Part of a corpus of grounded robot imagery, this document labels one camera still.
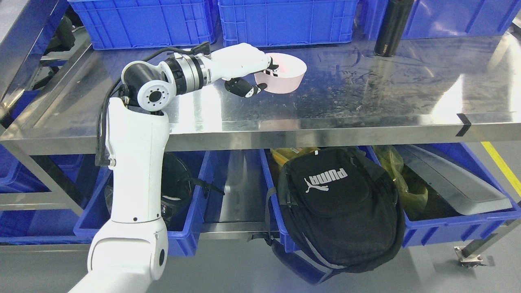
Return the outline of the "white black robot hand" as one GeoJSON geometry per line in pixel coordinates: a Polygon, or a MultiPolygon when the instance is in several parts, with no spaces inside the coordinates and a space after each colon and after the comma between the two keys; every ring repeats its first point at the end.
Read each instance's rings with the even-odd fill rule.
{"type": "Polygon", "coordinates": [[[212,52],[205,61],[205,67],[209,74],[208,84],[222,79],[227,91],[250,98],[264,91],[267,84],[251,85],[244,77],[265,71],[277,74],[279,63],[251,44],[240,43],[212,52]]]}

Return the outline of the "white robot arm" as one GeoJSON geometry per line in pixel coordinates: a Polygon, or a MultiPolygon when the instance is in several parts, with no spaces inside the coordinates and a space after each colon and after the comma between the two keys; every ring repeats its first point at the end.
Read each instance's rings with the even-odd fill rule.
{"type": "Polygon", "coordinates": [[[215,82],[209,52],[181,50],[158,65],[134,61],[99,117],[96,160],[112,171],[110,219],[93,237],[88,272],[72,293],[145,293],[164,272],[167,226],[161,216],[164,149],[171,125],[163,109],[178,95],[215,82]]]}

